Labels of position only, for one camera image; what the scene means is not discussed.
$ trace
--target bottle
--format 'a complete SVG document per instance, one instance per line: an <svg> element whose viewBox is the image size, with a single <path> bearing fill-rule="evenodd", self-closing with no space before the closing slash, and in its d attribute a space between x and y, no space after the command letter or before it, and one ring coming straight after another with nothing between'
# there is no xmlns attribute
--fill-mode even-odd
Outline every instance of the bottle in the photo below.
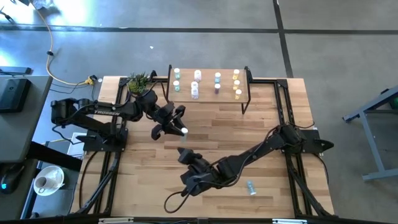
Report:
<svg viewBox="0 0 398 224"><path fill-rule="evenodd" d="M197 100L197 99L199 99L199 90L198 90L198 88L192 88L191 89L191 96L192 96L192 99L194 99L194 100Z"/></svg>
<svg viewBox="0 0 398 224"><path fill-rule="evenodd" d="M195 73L193 74L193 79L195 82L200 82L200 80L201 80L201 71L200 70L195 70Z"/></svg>
<svg viewBox="0 0 398 224"><path fill-rule="evenodd" d="M220 88L221 88L221 85L219 83L216 83L214 85L214 93L218 94L220 92Z"/></svg>
<svg viewBox="0 0 398 224"><path fill-rule="evenodd" d="M179 80L181 78L181 73L179 68L174 69L174 75L176 80Z"/></svg>
<svg viewBox="0 0 398 224"><path fill-rule="evenodd" d="M239 84L240 84L241 82L239 81L239 80L235 80L234 81L234 87L232 88L233 90L237 90L238 88L239 88Z"/></svg>
<svg viewBox="0 0 398 224"><path fill-rule="evenodd" d="M220 83L220 81L221 81L221 73L220 73L220 72L216 72L216 73L215 73L214 82L215 82L215 83Z"/></svg>
<svg viewBox="0 0 398 224"><path fill-rule="evenodd" d="M180 91L180 82L179 81L174 81L173 85L174 85L175 91Z"/></svg>
<svg viewBox="0 0 398 224"><path fill-rule="evenodd" d="M234 75L232 76L232 79L233 79L233 80L237 80L237 79L238 79L238 76L239 76L239 69L235 69L235 70L234 70Z"/></svg>
<svg viewBox="0 0 398 224"><path fill-rule="evenodd" d="M180 138L181 142L187 141L188 129L182 128L181 132L182 132L182 134L184 134L184 136L181 136L181 138Z"/></svg>
<svg viewBox="0 0 398 224"><path fill-rule="evenodd" d="M235 100L238 100L241 97L242 90L236 90L235 91Z"/></svg>
<svg viewBox="0 0 398 224"><path fill-rule="evenodd" d="M197 82L191 82L191 88L199 89L199 84Z"/></svg>

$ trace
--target small bottle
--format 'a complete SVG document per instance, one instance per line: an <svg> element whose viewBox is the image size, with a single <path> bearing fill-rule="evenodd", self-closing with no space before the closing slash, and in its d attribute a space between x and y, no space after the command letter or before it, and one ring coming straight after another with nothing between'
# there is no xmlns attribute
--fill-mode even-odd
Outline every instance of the small bottle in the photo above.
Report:
<svg viewBox="0 0 398 224"><path fill-rule="evenodd" d="M191 82L191 88L199 89L199 84L197 82Z"/></svg>
<svg viewBox="0 0 398 224"><path fill-rule="evenodd" d="M221 88L221 85L219 83L216 83L214 85L214 93L218 94L220 92L220 88Z"/></svg>
<svg viewBox="0 0 398 224"><path fill-rule="evenodd" d="M181 132L182 132L182 134L184 134L184 136L181 136L181 142L187 141L188 129L187 128L182 128Z"/></svg>
<svg viewBox="0 0 398 224"><path fill-rule="evenodd" d="M180 82L179 81L174 81L173 85L174 85L175 91L180 91Z"/></svg>
<svg viewBox="0 0 398 224"><path fill-rule="evenodd" d="M234 75L232 76L232 79L233 79L233 80L237 80L237 79L238 79L238 76L239 76L239 69L235 69L235 70L234 70Z"/></svg>
<svg viewBox="0 0 398 224"><path fill-rule="evenodd" d="M199 90L198 90L198 88L192 88L191 89L191 96L192 96L192 99L194 99L194 100L199 99Z"/></svg>
<svg viewBox="0 0 398 224"><path fill-rule="evenodd" d="M257 193L256 190L254 190L253 182L250 180L248 180L248 191L249 195L255 195Z"/></svg>
<svg viewBox="0 0 398 224"><path fill-rule="evenodd" d="M234 87L233 87L232 89L233 89L233 90L237 90L238 87L239 87L239 84L241 84L241 81L235 80L235 81L234 81Z"/></svg>
<svg viewBox="0 0 398 224"><path fill-rule="evenodd" d="M235 91L235 100L238 100L241 97L242 90L236 90Z"/></svg>
<svg viewBox="0 0 398 224"><path fill-rule="evenodd" d="M216 72L216 73L215 73L214 82L215 82L215 83L220 83L220 81L221 81L221 73L220 73L220 72Z"/></svg>
<svg viewBox="0 0 398 224"><path fill-rule="evenodd" d="M174 75L176 80L179 80L181 78L181 73L179 68L174 69Z"/></svg>
<svg viewBox="0 0 398 224"><path fill-rule="evenodd" d="M195 73L193 74L193 79L195 82L200 82L200 80L201 80L201 71L200 70L195 70Z"/></svg>

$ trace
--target green plant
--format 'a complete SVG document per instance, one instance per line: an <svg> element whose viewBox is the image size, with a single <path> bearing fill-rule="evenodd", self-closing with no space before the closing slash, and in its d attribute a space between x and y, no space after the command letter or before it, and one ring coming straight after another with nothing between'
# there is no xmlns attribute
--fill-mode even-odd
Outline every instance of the green plant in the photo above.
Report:
<svg viewBox="0 0 398 224"><path fill-rule="evenodd" d="M142 74L132 73L130 81L127 84L129 87L129 91L133 94L141 95L144 90L146 90L148 81L148 76L145 74L145 72Z"/></svg>

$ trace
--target gray floor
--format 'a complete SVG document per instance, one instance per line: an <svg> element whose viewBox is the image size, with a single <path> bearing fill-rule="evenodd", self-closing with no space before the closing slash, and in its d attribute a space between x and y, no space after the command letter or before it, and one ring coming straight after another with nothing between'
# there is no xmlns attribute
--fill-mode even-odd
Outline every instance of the gray floor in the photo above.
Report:
<svg viewBox="0 0 398 224"><path fill-rule="evenodd" d="M42 25L31 8L3 2L7 5L3 11L16 22ZM52 9L47 17L53 25L277 28L271 0L58 0L55 4L59 12ZM279 0L279 4L286 29L398 29L397 1ZM278 34L54 32L54 39L56 57L51 70L70 82L89 75L151 70L165 75L170 63L198 68L248 65L255 77L286 77ZM341 117L398 84L398 35L289 34L286 40L293 75L305 79L316 126L322 138L335 143L324 159L336 214L395 223L398 177L362 181L361 175L376 171L376 165L361 123L345 124ZM48 32L1 31L0 64L29 66L34 75L45 75L49 46ZM91 89L72 95L50 92L35 141L58 139L50 130L49 103L68 97L90 98ZM62 132L71 136L74 131L81 130L67 127ZM388 167L398 167L398 152L388 151L383 157Z"/></svg>

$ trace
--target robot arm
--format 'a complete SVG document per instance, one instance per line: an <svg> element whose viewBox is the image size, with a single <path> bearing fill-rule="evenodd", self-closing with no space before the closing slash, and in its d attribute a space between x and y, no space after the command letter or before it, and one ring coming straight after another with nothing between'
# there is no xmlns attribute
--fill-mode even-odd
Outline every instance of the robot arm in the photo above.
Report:
<svg viewBox="0 0 398 224"><path fill-rule="evenodd" d="M146 113L149 119L157 122L152 129L152 138L157 140L160 133L175 134L183 136L181 128L184 128L181 117L184 114L185 107L179 106L174 112L174 103L167 103L160 107L156 104L157 96L150 90L142 97L137 97L134 102L125 102L123 104L105 103L100 101L90 101L89 99L76 100L68 98L59 101L52 101L51 121L57 126L65 127L74 124L81 128L98 133L103 139L118 138L118 128L112 123L102 123L89 116L88 114L101 114L108 116L117 116L127 121L139 121L143 113Z"/></svg>

